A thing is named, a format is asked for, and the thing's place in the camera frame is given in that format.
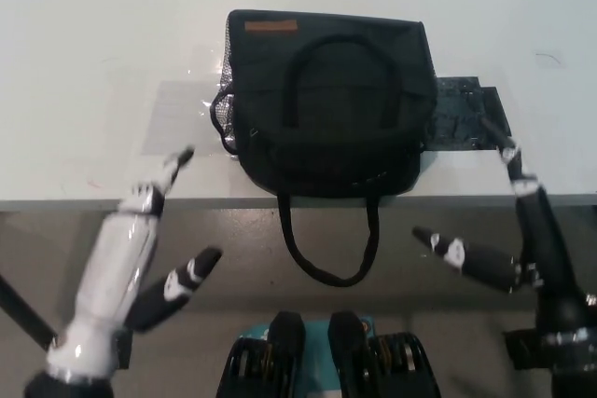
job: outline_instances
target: gray floor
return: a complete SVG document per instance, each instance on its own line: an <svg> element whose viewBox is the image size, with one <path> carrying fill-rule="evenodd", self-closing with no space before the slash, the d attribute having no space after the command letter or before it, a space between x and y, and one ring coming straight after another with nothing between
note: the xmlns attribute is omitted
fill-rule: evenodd
<svg viewBox="0 0 597 398"><path fill-rule="evenodd" d="M558 215L579 279L597 290L588 284L597 266L597 216L591 209ZM301 210L295 216L298 244L313 262L339 274L356 268L367 235L363 211ZM60 327L72 313L101 215L5 214L2 219L0 272ZM157 398L173 389L178 396L215 396L235 336L279 309L298 310L304 318L355 309L373 315L379 332L415 332L446 398L548 396L547 375L514 373L500 339L502 331L532 322L533 297L504 297L459 279L410 237L413 225L427 224L516 253L521 241L513 210L383 210L381 219L380 252L370 275L339 291L306 278L294 264L274 211L166 213L152 277L207 244L221 246L225 255L186 311L135 337L132 368L114 380L117 396ZM22 384L43 361L41 350L0 314L0 395L20 396Z"/></svg>

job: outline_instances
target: black bag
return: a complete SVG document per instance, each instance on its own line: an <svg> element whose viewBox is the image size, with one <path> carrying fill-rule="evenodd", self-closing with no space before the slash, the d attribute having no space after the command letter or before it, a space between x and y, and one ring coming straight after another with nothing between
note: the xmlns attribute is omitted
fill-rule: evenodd
<svg viewBox="0 0 597 398"><path fill-rule="evenodd" d="M314 279L346 287L367 275L383 195L419 175L437 84L423 24L312 13L232 11L212 121L246 173L278 197L285 242ZM341 279L300 253L290 197L364 198L369 239Z"/></svg>

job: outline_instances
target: white paper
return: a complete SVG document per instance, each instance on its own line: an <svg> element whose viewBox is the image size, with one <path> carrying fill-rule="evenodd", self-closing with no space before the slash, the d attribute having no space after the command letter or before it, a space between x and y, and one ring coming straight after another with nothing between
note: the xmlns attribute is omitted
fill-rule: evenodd
<svg viewBox="0 0 597 398"><path fill-rule="evenodd" d="M192 144L195 154L222 150L209 106L215 92L204 83L167 81L160 84L141 153L163 156Z"/></svg>

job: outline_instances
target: robotic hand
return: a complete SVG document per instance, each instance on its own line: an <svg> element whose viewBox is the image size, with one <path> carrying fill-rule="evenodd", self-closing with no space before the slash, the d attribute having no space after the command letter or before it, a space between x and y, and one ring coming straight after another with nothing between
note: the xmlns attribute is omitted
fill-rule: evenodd
<svg viewBox="0 0 597 398"><path fill-rule="evenodd" d="M47 368L27 385L28 398L112 397L118 367L116 336L145 332L181 309L209 275L221 253L203 250L139 294L156 248L166 194L193 150L166 160L108 215L76 296L75 318L49 348Z"/></svg>
<svg viewBox="0 0 597 398"><path fill-rule="evenodd" d="M415 227L413 235L461 274L512 293L524 284L537 292L535 329L506 333L515 368L547 368L554 397L597 396L597 308L578 287L562 232L537 177L522 164L521 149L494 124L493 137L516 196L523 247L520 259L460 238Z"/></svg>

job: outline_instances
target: mesh side pocket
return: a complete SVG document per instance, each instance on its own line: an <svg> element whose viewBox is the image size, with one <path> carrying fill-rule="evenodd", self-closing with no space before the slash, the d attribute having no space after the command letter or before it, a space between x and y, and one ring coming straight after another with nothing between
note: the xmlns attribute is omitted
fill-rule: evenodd
<svg viewBox="0 0 597 398"><path fill-rule="evenodd" d="M232 68L230 67L229 23L226 21L226 47L222 62L220 90L210 106L210 115L215 129L219 132L224 148L231 154L237 154L234 129L232 128L232 108L234 90L232 88Z"/></svg>

